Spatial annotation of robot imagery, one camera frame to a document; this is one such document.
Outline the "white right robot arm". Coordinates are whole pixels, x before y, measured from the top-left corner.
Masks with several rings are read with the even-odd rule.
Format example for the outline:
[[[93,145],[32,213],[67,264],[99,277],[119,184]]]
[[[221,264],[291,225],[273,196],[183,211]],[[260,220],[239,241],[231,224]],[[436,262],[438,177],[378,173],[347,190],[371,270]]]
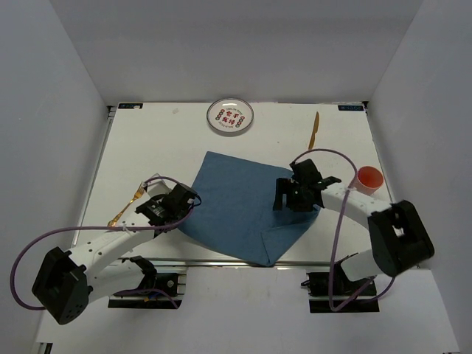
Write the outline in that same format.
[[[396,277],[434,256],[435,249],[414,205],[395,204],[350,189],[339,178],[322,178],[312,160],[291,163],[293,175],[278,178],[274,210],[311,212],[315,207],[347,216],[369,232],[371,249],[340,262],[334,288],[350,294],[360,280],[385,274]]]

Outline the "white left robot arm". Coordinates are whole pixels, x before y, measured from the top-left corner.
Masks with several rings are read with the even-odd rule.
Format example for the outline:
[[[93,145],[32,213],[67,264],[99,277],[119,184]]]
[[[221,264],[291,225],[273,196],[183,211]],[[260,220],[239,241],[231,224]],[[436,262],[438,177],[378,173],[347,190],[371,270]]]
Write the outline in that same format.
[[[88,304],[105,296],[157,293],[155,266],[142,256],[123,255],[178,227],[201,201],[198,193],[177,184],[168,193],[144,194],[116,226],[67,251],[49,251],[32,292],[59,325],[75,320]]]

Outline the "blue cloth napkin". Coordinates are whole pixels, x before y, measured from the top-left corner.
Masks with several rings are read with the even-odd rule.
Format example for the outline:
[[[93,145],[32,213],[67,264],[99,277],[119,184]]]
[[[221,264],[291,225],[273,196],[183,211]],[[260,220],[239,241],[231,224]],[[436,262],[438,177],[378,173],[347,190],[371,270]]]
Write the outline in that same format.
[[[282,167],[207,152],[192,188],[202,204],[179,229],[212,251],[259,266],[272,266],[315,222],[319,210],[275,211]]]

